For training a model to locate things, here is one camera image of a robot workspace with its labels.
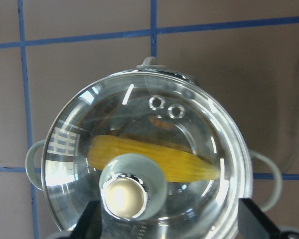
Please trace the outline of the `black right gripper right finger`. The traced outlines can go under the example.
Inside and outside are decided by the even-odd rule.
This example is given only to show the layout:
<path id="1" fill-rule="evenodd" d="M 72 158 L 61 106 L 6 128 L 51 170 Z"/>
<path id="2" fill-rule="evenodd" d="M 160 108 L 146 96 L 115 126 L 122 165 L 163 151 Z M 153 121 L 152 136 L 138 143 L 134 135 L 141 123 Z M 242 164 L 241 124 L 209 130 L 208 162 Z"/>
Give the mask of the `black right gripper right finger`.
<path id="1" fill-rule="evenodd" d="M 239 199 L 238 230 L 244 239 L 288 239 L 250 198 Z"/>

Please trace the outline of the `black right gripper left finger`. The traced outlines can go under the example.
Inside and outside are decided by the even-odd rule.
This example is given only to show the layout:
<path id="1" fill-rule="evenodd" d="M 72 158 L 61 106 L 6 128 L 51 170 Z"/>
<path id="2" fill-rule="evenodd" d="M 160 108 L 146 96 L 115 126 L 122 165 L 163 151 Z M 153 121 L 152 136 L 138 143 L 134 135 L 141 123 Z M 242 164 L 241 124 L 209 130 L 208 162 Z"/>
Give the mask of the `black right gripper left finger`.
<path id="1" fill-rule="evenodd" d="M 70 239 L 100 239 L 102 214 L 100 201 L 90 201 L 82 213 Z"/>

